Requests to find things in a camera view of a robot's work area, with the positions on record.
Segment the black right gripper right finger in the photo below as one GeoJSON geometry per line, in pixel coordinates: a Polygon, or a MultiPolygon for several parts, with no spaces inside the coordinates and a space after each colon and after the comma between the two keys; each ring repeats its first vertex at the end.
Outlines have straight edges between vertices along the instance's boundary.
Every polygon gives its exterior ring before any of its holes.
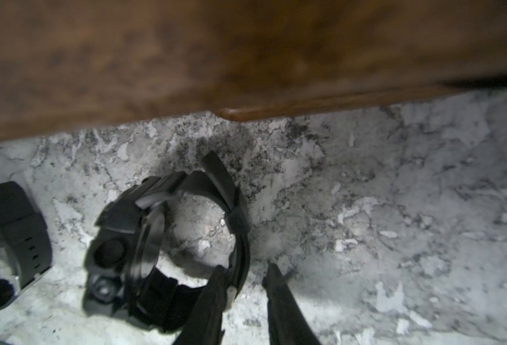
{"type": "Polygon", "coordinates": [[[269,263],[263,287],[268,298],[270,344],[320,344],[275,263],[269,263]]]}

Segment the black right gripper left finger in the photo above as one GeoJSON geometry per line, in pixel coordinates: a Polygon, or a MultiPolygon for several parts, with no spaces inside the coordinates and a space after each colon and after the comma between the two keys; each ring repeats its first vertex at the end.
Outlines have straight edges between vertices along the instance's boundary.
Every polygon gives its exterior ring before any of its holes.
{"type": "Polygon", "coordinates": [[[227,306],[225,272],[222,266],[213,270],[174,345],[220,344],[224,335],[223,312],[227,306]]]}

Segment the black chunky watch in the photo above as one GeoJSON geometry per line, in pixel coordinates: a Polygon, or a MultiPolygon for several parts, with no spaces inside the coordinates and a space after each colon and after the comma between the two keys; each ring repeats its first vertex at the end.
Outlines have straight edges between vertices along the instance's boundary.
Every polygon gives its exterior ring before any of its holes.
{"type": "Polygon", "coordinates": [[[201,171],[151,176],[124,191],[102,210],[99,231],[86,258],[82,307],[89,316],[124,320],[140,329],[169,333],[181,329],[203,292],[181,285],[156,265],[168,226],[169,204],[185,194],[210,199],[223,210],[235,238],[225,288],[241,291],[250,267],[250,223],[242,191],[213,151],[201,171]]]}
{"type": "Polygon", "coordinates": [[[46,222],[15,181],[0,183],[0,250],[12,276],[0,277],[0,310],[51,269],[53,251],[46,222]]]}

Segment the wooden watch stand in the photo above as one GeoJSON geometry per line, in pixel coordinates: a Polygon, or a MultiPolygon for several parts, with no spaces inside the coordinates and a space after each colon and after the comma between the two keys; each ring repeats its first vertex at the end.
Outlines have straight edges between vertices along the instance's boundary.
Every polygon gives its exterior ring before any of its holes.
{"type": "Polygon", "coordinates": [[[507,85],[507,1],[0,1],[0,141],[507,85]]]}

